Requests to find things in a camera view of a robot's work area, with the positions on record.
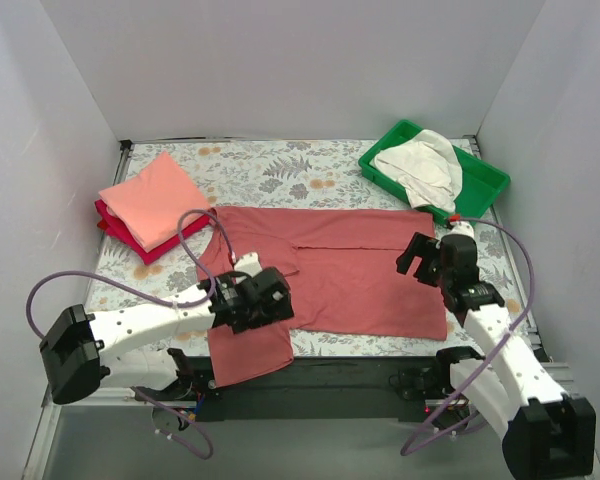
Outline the dusty red t shirt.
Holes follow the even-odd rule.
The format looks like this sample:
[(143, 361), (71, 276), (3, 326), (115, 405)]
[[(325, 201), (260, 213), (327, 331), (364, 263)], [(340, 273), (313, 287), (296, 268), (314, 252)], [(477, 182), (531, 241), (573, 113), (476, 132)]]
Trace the dusty red t shirt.
[(396, 271), (413, 235), (434, 234), (431, 215), (417, 211), (307, 210), (223, 206), (229, 239), (215, 232), (202, 254), (214, 274), (229, 255), (255, 252), (290, 286), (293, 318), (235, 334), (212, 329), (208, 345), (215, 383), (241, 383), (289, 365), (293, 329), (443, 341), (440, 293)]

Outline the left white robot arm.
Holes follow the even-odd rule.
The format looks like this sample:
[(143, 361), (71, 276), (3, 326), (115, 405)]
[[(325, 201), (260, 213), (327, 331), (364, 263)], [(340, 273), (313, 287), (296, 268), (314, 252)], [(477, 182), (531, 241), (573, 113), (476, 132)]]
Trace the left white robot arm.
[(230, 271), (165, 299), (115, 311), (62, 311), (42, 336), (39, 350), (52, 399), (81, 401), (101, 387), (144, 387), (173, 400), (193, 386), (180, 354), (143, 347), (191, 331), (228, 327), (239, 334), (293, 315), (291, 288), (275, 267)]

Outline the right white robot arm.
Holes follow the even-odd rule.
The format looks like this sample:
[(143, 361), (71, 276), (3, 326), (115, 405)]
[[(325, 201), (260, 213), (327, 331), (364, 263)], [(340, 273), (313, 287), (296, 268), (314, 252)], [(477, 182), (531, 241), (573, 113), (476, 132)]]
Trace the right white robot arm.
[(447, 397), (437, 418), (463, 396), (501, 441), (505, 463), (516, 479), (584, 477), (594, 470), (596, 413), (549, 373), (515, 332), (503, 297), (481, 280), (470, 229), (454, 228), (442, 239), (415, 234), (396, 261), (406, 274), (439, 288), (446, 309), (479, 345), (475, 353), (440, 351), (443, 366), (432, 373), (434, 389)]

